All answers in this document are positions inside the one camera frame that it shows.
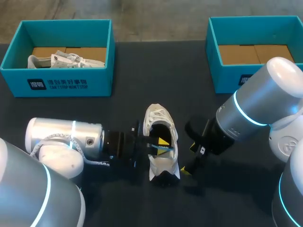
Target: shoe lace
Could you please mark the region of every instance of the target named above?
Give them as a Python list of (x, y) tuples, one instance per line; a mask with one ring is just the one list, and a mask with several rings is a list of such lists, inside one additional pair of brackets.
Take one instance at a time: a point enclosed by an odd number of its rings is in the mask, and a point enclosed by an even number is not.
[[(165, 122), (169, 123), (171, 125), (171, 127), (174, 129), (174, 123), (167, 119), (164, 109), (158, 109), (155, 111), (148, 112), (147, 116), (148, 117), (145, 118), (145, 122), (144, 122), (145, 126), (146, 126), (145, 127), (146, 130), (148, 130), (150, 128), (150, 125), (156, 121), (165, 121)], [(177, 131), (174, 129), (174, 130), (172, 130), (172, 132), (174, 133), (175, 138), (178, 139)]]
[(80, 57), (75, 53), (70, 53), (70, 55), (67, 58), (70, 59), (72, 63), (77, 61), (76, 63), (78, 64), (79, 67), (83, 67), (83, 66), (90, 67), (90, 65), (86, 63), (86, 60), (84, 58)]

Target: logo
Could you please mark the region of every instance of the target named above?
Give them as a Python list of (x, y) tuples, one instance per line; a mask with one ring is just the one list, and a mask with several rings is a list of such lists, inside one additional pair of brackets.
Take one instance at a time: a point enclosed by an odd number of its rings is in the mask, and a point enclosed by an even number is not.
[(239, 80), (239, 83), (238, 85), (239, 86), (242, 86), (243, 84), (245, 84), (245, 82), (248, 81), (248, 79), (252, 76), (252, 74), (244, 74), (240, 77), (240, 80)]
[(298, 140), (291, 136), (284, 136), (278, 142), (279, 149), (282, 153), (290, 155), (297, 145)]
[(27, 82), (32, 90), (46, 90), (42, 79), (28, 79)]

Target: cardboard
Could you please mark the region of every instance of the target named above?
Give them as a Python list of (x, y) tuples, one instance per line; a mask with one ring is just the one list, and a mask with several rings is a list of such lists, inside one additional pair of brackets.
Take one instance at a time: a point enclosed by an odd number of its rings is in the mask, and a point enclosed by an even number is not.
[(81, 48), (66, 48), (66, 53), (75, 53), (82, 58), (97, 60), (105, 63), (106, 48), (100, 47), (81, 47)]
[(274, 57), (283, 57), (294, 63), (287, 45), (255, 45), (255, 49), (261, 64), (265, 64)]
[(49, 58), (57, 51), (65, 52), (65, 50), (65, 47), (35, 47), (32, 55), (36, 56), (37, 58)]
[(260, 64), (253, 45), (219, 45), (224, 65)]

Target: screw hole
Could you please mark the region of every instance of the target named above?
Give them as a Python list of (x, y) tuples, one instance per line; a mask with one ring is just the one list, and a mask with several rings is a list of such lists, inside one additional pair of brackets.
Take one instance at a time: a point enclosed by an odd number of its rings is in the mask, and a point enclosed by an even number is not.
[(87, 140), (86, 144), (89, 145), (89, 146), (91, 146), (91, 145), (94, 144), (94, 140), (89, 139), (89, 140)]

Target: sneaker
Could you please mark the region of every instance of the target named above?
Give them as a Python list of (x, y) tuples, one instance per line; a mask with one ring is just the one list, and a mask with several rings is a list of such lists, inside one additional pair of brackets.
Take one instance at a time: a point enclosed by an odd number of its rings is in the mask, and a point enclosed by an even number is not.
[(166, 152), (159, 152), (158, 150), (156, 156), (148, 155), (150, 181), (165, 171), (180, 179), (177, 130), (169, 112), (160, 104), (151, 104), (147, 108), (143, 123), (143, 135), (160, 138), (160, 140), (166, 141), (173, 147), (173, 150)]
[(28, 69), (36, 68), (50, 68), (51, 67), (51, 58), (37, 58), (34, 55), (30, 55), (27, 60)]
[(63, 53), (57, 51), (49, 58), (37, 58), (30, 55), (27, 60), (28, 69), (36, 68), (103, 68), (104, 62), (84, 59), (74, 53)]

